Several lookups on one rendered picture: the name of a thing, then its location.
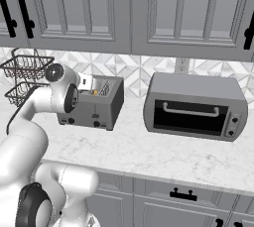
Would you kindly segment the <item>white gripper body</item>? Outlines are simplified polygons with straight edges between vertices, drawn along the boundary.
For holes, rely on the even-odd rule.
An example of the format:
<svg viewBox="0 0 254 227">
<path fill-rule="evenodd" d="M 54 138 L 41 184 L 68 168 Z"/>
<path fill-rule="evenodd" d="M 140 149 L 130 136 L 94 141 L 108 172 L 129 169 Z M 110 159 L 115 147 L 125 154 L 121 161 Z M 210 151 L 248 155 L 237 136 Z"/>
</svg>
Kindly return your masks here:
<svg viewBox="0 0 254 227">
<path fill-rule="evenodd" d="M 91 79 L 90 91 L 100 90 L 100 80 L 94 75 Z"/>
</svg>

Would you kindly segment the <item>grey toaster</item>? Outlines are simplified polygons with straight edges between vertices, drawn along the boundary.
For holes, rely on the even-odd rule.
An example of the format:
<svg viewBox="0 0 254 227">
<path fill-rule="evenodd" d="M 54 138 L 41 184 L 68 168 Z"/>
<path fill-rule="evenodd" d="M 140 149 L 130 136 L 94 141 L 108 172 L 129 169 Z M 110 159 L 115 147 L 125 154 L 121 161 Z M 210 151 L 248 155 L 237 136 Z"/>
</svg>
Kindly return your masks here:
<svg viewBox="0 0 254 227">
<path fill-rule="evenodd" d="M 61 125 L 113 130 L 124 103 L 124 79 L 105 75 L 96 77 L 100 80 L 97 95 L 80 90 L 76 107 L 70 113 L 58 115 Z M 92 118 L 92 114 L 98 114 L 99 118 Z"/>
</svg>

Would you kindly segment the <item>grey toaster oven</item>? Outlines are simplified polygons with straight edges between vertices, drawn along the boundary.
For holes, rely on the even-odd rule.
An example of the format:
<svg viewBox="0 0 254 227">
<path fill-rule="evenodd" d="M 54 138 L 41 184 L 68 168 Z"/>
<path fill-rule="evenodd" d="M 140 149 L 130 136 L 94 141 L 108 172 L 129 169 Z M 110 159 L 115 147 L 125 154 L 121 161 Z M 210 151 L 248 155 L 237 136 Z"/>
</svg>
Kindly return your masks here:
<svg viewBox="0 0 254 227">
<path fill-rule="evenodd" d="M 208 113 L 218 107 L 220 114 L 214 118 L 167 113 L 164 102 L 172 109 Z M 247 101 L 232 77 L 156 72 L 143 108 L 150 132 L 227 142 L 239 137 L 247 117 Z"/>
</svg>

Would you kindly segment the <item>grey drawer front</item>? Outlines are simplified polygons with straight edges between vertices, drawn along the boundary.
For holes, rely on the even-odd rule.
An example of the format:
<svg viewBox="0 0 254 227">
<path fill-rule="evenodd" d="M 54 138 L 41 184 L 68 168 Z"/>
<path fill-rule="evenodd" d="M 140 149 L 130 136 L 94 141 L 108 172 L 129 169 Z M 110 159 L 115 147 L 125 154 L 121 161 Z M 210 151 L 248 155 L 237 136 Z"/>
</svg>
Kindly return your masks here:
<svg viewBox="0 0 254 227">
<path fill-rule="evenodd" d="M 193 195 L 197 196 L 197 201 L 189 201 L 179 198 L 170 197 L 170 192 L 174 188 L 180 193 L 188 193 L 190 190 Z M 219 190 L 211 190 L 189 185 L 174 184 L 156 180 L 136 178 L 134 181 L 134 193 L 136 195 L 147 196 L 180 203 L 200 205 L 220 210 L 231 210 L 236 199 L 236 195 Z"/>
<path fill-rule="evenodd" d="M 133 192 L 133 178 L 125 175 L 99 172 L 99 188 L 116 192 Z"/>
</svg>

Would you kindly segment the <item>grey base cupboard door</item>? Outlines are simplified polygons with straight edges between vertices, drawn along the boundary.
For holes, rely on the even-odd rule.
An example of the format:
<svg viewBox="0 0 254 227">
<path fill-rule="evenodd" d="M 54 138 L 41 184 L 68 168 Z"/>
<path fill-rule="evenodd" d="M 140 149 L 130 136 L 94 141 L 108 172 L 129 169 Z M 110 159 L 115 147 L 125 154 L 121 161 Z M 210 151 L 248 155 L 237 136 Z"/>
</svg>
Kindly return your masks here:
<svg viewBox="0 0 254 227">
<path fill-rule="evenodd" d="M 227 227 L 235 227 L 234 222 L 241 222 L 243 227 L 254 227 L 254 216 L 233 212 Z"/>
<path fill-rule="evenodd" d="M 216 227 L 216 218 L 225 227 L 228 215 L 225 210 L 134 196 L 135 227 Z"/>
<path fill-rule="evenodd" d="M 134 226 L 132 194 L 98 190 L 87 198 L 87 205 L 101 227 Z"/>
</svg>

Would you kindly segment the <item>grey wall cupboard door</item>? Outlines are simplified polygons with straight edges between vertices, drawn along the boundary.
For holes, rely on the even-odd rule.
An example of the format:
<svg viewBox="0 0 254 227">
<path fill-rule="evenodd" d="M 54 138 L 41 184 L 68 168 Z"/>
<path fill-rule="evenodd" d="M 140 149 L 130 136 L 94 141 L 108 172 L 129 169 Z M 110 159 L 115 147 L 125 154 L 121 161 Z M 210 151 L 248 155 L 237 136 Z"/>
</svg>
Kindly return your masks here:
<svg viewBox="0 0 254 227">
<path fill-rule="evenodd" d="M 130 0 L 26 0 L 33 49 L 131 52 Z"/>
<path fill-rule="evenodd" d="M 18 0 L 0 0 L 0 47 L 28 46 L 29 40 Z"/>
<path fill-rule="evenodd" d="M 254 0 L 132 0 L 132 53 L 233 61 L 254 60 Z"/>
</svg>

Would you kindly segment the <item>white wall socket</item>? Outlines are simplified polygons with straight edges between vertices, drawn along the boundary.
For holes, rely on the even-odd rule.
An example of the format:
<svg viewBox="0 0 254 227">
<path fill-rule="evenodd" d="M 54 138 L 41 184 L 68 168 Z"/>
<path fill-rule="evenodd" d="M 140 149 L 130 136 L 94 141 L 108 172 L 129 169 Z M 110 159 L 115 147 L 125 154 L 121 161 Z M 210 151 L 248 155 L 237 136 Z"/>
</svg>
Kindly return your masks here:
<svg viewBox="0 0 254 227">
<path fill-rule="evenodd" d="M 175 64 L 175 73 L 188 74 L 190 68 L 190 60 L 188 58 L 177 57 Z"/>
</svg>

